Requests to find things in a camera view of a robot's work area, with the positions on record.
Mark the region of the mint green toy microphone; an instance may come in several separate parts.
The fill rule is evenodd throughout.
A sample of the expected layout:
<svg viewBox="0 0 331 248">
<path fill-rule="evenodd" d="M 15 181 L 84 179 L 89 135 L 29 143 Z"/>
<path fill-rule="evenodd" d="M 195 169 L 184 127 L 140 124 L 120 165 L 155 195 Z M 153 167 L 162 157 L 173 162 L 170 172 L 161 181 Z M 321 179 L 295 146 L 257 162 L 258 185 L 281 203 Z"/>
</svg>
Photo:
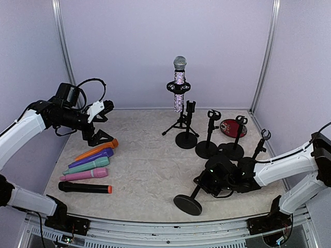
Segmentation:
<svg viewBox="0 0 331 248">
<path fill-rule="evenodd" d="M 109 158 L 108 157 L 101 157 L 101 158 L 97 158 L 94 161 L 91 162 L 87 162 L 72 168 L 69 168 L 65 171 L 63 171 L 63 175 L 69 175 L 69 174 L 73 174 L 73 173 L 79 173 L 79 172 L 84 172 L 84 171 L 88 171 L 94 168 L 99 168 L 99 167 L 105 167 L 107 165 L 109 165 Z"/>
</svg>

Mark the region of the orange toy microphone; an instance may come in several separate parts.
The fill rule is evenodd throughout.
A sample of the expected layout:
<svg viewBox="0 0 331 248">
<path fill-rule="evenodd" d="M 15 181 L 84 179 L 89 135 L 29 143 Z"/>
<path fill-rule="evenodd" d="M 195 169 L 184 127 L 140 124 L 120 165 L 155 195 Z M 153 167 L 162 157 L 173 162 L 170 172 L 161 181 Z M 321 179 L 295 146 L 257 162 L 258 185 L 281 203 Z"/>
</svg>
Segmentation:
<svg viewBox="0 0 331 248">
<path fill-rule="evenodd" d="M 94 155 L 94 154 L 96 154 L 98 152 L 101 152 L 102 150 L 104 150 L 106 148 L 112 148 L 112 149 L 114 149 L 114 148 L 116 148 L 118 146 L 119 146 L 119 142 L 115 138 L 111 142 L 107 142 L 107 143 L 101 144 L 101 145 L 99 145 L 99 146 L 97 146 L 97 147 L 95 147 L 95 148 L 93 148 L 93 149 L 91 149 L 91 150 L 89 150 L 89 151 L 87 151 L 87 152 L 79 155 L 78 157 L 75 158 L 75 161 L 79 161 L 79 160 L 82 160 L 82 159 L 87 158 L 89 156 L 92 156 L 92 155 Z"/>
</svg>

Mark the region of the black wireless microphone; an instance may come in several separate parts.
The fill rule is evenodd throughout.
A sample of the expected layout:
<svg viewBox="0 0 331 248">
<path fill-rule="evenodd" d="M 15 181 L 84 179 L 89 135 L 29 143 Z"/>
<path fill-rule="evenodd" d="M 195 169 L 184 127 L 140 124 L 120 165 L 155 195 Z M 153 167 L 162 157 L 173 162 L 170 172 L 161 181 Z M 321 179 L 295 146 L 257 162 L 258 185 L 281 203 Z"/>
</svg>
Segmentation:
<svg viewBox="0 0 331 248">
<path fill-rule="evenodd" d="M 78 192 L 78 193 L 100 193 L 100 194 L 112 194 L 111 185 L 98 185 L 98 184 L 86 184 L 86 183 L 72 183 L 69 181 L 61 181 L 58 183 L 60 191 Z"/>
</svg>

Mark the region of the short black microphone stand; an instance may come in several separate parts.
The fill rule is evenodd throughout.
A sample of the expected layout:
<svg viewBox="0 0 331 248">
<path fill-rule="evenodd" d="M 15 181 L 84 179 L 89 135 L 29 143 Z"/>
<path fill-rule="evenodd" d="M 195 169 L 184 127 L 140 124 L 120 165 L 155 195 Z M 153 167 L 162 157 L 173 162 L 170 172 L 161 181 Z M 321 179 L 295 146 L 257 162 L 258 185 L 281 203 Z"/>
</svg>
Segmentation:
<svg viewBox="0 0 331 248">
<path fill-rule="evenodd" d="M 224 143 L 218 146 L 218 151 L 224 154 L 231 161 L 238 161 L 244 156 L 244 149 L 238 144 L 240 135 L 242 133 L 243 127 L 247 124 L 248 119 L 245 116 L 237 116 L 236 123 L 238 124 L 237 135 L 235 142 Z"/>
</svg>

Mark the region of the pink toy microphone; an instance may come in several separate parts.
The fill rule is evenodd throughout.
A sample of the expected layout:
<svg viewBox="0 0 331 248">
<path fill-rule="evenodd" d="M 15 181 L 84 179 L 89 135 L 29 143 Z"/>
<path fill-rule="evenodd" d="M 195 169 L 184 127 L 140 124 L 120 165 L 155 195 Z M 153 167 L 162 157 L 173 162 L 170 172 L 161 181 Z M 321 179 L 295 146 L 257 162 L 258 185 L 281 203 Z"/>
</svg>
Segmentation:
<svg viewBox="0 0 331 248">
<path fill-rule="evenodd" d="M 61 176 L 60 181 L 76 181 L 76 180 L 84 180 L 91 178 L 103 178 L 109 174 L 109 171 L 105 167 L 95 168 L 92 170 L 87 170 L 84 172 L 68 174 L 66 176 Z"/>
</svg>

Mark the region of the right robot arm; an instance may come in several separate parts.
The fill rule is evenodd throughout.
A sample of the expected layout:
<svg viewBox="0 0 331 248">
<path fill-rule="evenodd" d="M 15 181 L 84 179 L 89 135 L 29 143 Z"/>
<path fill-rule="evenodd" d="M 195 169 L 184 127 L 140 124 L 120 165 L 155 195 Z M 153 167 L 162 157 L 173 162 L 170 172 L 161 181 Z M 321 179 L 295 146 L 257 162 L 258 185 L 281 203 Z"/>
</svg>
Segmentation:
<svg viewBox="0 0 331 248">
<path fill-rule="evenodd" d="M 306 176 L 290 191 L 277 196 L 267 215 L 248 219 L 249 232 L 256 235 L 290 226 L 291 214 L 330 186 L 330 140 L 325 135 L 315 132 L 302 146 L 265 161 L 244 157 L 233 164 L 219 153 L 207 161 L 194 182 L 217 197 L 222 190 L 247 193 L 301 173 Z"/>
</svg>

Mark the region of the purple toy microphone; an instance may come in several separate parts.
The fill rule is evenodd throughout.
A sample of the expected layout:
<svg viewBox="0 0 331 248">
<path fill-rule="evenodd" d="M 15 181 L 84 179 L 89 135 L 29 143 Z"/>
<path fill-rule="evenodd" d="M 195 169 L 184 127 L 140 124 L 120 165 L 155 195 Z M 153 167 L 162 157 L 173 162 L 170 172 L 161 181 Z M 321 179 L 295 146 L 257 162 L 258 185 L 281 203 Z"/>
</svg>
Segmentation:
<svg viewBox="0 0 331 248">
<path fill-rule="evenodd" d="M 68 168 L 73 168 L 73 167 L 76 167 L 76 166 L 79 166 L 81 164 L 85 164 L 85 163 L 88 163 L 88 162 L 91 162 L 91 161 L 94 161 L 98 158 L 101 158 L 101 157 L 111 157 L 114 155 L 114 151 L 112 148 L 105 148 L 95 154 L 92 154 L 86 158 L 83 158 L 83 159 L 80 159 L 78 161 L 75 161 L 71 164 L 68 165 Z"/>
</svg>

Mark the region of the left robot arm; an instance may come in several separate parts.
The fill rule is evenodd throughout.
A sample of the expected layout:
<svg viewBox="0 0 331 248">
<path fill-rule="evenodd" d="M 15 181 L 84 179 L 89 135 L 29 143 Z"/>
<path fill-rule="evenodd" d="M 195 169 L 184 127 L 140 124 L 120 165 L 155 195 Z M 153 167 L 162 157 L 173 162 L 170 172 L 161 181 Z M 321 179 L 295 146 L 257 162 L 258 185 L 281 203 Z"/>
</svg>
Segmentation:
<svg viewBox="0 0 331 248">
<path fill-rule="evenodd" d="M 48 101 L 31 103 L 5 131 L 1 133 L 1 167 L 29 140 L 42 131 L 64 126 L 72 132 L 81 131 L 83 140 L 99 152 L 101 148 L 116 148 L 117 139 L 102 130 L 95 130 L 94 123 L 106 122 L 106 114 L 113 110 L 110 100 L 99 99 L 81 108 L 76 108 L 80 95 L 84 95 L 80 85 L 61 83 L 56 94 Z M 24 212 L 35 212 L 46 216 L 41 224 L 67 233 L 86 235 L 90 221 L 68 215 L 67 206 L 50 195 L 21 188 L 1 176 L 1 206 L 11 206 Z"/>
</svg>

